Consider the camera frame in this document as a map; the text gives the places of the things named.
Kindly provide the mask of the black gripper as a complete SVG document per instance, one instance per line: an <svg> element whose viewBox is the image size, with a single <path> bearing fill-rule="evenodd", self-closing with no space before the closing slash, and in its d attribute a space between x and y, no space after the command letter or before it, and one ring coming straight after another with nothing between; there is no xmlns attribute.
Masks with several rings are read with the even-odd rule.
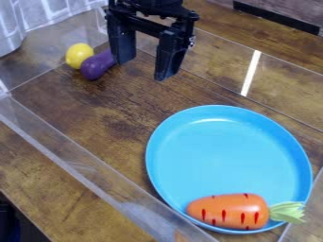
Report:
<svg viewBox="0 0 323 242"><path fill-rule="evenodd" d="M173 18L169 26L140 18L159 16ZM156 46L153 78L163 81L173 76L180 68L188 45L183 32L192 32L199 15L183 7L183 0L108 0L105 11L107 34L115 61L124 64L136 56L136 35L140 32L161 32Z"/></svg>

